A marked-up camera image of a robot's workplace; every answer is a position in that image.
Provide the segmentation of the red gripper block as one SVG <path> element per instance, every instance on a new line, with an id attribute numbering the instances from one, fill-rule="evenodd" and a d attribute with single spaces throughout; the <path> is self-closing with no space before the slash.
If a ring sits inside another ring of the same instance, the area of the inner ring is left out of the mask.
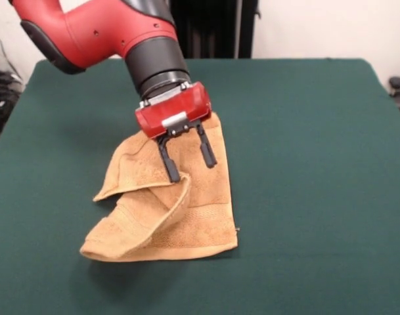
<path id="1" fill-rule="evenodd" d="M 178 124 L 209 118 L 211 101 L 205 86 L 201 82 L 193 84 L 184 82 L 158 96 L 140 102 L 135 117 L 145 135 L 156 138 L 160 157 L 163 161 L 170 182 L 179 182 L 180 175 L 175 162 L 167 151 L 170 139 L 166 133 L 175 135 Z M 196 130 L 200 138 L 200 150 L 208 168 L 217 164 L 209 139 L 202 125 Z"/>

